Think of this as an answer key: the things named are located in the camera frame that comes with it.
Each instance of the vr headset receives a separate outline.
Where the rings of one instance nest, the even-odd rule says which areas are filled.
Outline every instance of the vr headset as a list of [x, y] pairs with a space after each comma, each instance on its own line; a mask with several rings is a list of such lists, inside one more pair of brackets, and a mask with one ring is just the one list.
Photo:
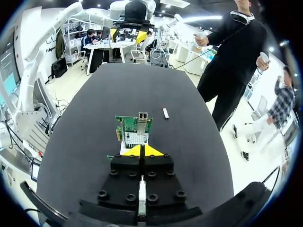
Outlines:
[[254, 16], [248, 17], [242, 13], [239, 13], [237, 11], [232, 11], [231, 12], [231, 17], [234, 21], [238, 21], [244, 25], [248, 25], [252, 20], [255, 19]]

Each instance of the black table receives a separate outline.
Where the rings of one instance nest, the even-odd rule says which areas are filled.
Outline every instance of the black table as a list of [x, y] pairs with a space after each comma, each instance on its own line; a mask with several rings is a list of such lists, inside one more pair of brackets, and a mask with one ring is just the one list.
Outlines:
[[[164, 119], [166, 107], [169, 120]], [[79, 200], [97, 203], [120, 152], [115, 115], [153, 117], [149, 144], [172, 155], [189, 208], [208, 212], [233, 195], [229, 160], [202, 97], [181, 71], [137, 64], [105, 64], [73, 98], [55, 127], [39, 170], [37, 194], [64, 215]]]

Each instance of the hand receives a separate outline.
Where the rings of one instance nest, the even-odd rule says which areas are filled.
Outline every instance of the hand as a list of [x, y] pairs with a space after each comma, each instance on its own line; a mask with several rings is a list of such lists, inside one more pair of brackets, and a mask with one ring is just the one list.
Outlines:
[[207, 46], [209, 44], [209, 40], [208, 40], [207, 36], [205, 36], [203, 38], [198, 37], [196, 34], [194, 34], [194, 36], [195, 36], [195, 40], [199, 46]]
[[272, 124], [274, 122], [274, 119], [272, 116], [268, 117], [267, 124]]
[[269, 63], [270, 63], [270, 60], [265, 63], [262, 59], [261, 56], [259, 56], [257, 58], [257, 66], [262, 70], [262, 71], [266, 71], [268, 68], [269, 68]]

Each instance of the person in plaid shirt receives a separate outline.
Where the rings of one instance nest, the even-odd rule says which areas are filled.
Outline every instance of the person in plaid shirt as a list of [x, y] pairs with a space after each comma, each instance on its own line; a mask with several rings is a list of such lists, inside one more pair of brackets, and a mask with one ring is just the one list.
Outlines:
[[[281, 80], [282, 77], [279, 76], [275, 85], [275, 94], [277, 97], [273, 106], [266, 115], [253, 123], [246, 123], [239, 127], [233, 125], [233, 135], [235, 138], [238, 138], [239, 136], [250, 137], [257, 132], [261, 132], [257, 141], [258, 148], [256, 150], [258, 151], [263, 149], [268, 142], [267, 139], [281, 128], [294, 106], [293, 81], [290, 70], [287, 66], [284, 67], [284, 86], [282, 88], [279, 87]], [[249, 161], [248, 153], [242, 151], [241, 155], [245, 160]]]

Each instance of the black shoe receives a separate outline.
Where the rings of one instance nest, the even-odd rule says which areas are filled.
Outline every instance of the black shoe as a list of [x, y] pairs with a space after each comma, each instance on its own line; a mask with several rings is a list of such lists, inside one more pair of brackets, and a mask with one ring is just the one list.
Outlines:
[[245, 159], [246, 161], [249, 161], [249, 154], [245, 153], [244, 151], [241, 152], [241, 156], [243, 159]]
[[236, 139], [236, 138], [238, 138], [238, 134], [237, 134], [237, 127], [236, 127], [236, 125], [232, 125], [232, 131], [233, 131], [233, 136], [234, 136], [234, 138]]

